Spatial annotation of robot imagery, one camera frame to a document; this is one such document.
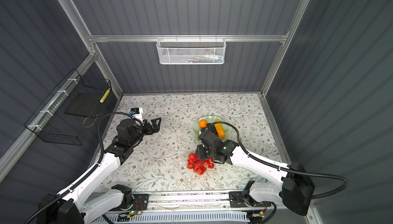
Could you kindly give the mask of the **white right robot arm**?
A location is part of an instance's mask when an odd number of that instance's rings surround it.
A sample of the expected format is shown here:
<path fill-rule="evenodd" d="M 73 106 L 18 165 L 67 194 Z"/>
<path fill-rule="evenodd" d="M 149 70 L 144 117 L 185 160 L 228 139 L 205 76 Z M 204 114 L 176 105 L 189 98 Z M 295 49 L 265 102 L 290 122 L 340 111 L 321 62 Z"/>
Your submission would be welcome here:
<path fill-rule="evenodd" d="M 315 185 L 309 176 L 288 172 L 289 169 L 304 172 L 302 165 L 287 165 L 255 153 L 244 152 L 239 143 L 231 140 L 222 142 L 207 129 L 202 129 L 198 139 L 201 144 L 197 146 L 195 153 L 199 159 L 242 167 L 268 180 L 266 184 L 250 180 L 243 191 L 230 193 L 232 207 L 255 207 L 273 202 L 283 204 L 298 215 L 307 215 Z"/>

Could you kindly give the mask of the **red fake cherry bunch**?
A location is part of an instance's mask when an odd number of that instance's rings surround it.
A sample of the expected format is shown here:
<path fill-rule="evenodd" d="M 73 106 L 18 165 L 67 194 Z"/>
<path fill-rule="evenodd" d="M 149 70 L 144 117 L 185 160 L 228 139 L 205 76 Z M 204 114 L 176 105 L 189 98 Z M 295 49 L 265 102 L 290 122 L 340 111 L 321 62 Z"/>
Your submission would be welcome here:
<path fill-rule="evenodd" d="M 187 159 L 187 168 L 194 171 L 198 175 L 203 175 L 207 169 L 215 167 L 214 160 L 211 158 L 200 159 L 195 153 L 190 153 Z"/>

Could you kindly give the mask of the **yellow fake corn cob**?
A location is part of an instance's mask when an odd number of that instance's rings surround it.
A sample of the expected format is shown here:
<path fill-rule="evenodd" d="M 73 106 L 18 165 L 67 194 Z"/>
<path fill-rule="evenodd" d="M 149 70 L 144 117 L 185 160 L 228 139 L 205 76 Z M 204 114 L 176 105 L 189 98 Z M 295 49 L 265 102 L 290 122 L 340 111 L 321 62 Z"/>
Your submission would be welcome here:
<path fill-rule="evenodd" d="M 215 121 L 214 127 L 216 129 L 218 137 L 223 138 L 225 136 L 225 131 L 222 127 L 222 124 L 220 123 L 220 120 Z"/>

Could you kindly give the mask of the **small fake orange mandarin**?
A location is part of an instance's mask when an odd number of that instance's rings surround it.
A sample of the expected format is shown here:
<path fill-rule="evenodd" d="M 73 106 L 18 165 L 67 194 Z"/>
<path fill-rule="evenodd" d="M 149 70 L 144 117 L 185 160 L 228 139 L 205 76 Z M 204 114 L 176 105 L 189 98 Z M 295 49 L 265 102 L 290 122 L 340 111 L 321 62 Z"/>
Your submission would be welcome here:
<path fill-rule="evenodd" d="M 200 128 L 206 128 L 207 127 L 207 121 L 206 120 L 201 120 L 199 122 L 199 127 Z"/>

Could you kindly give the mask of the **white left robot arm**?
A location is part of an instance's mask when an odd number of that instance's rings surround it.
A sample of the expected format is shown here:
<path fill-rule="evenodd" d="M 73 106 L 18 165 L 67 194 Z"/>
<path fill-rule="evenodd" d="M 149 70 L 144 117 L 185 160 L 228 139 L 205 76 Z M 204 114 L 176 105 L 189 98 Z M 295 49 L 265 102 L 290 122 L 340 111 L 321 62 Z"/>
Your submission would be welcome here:
<path fill-rule="evenodd" d="M 134 152 L 145 136 L 158 133 L 161 118 L 140 121 L 129 117 L 117 126 L 117 135 L 107 148 L 102 148 L 96 164 L 84 172 L 76 181 L 60 190 L 57 194 L 48 194 L 40 204 L 38 211 L 26 223 L 38 224 L 89 224 L 112 209 L 142 211 L 130 187 L 116 184 L 110 191 L 93 200 L 88 200 L 93 191 L 113 171 L 118 169 Z"/>

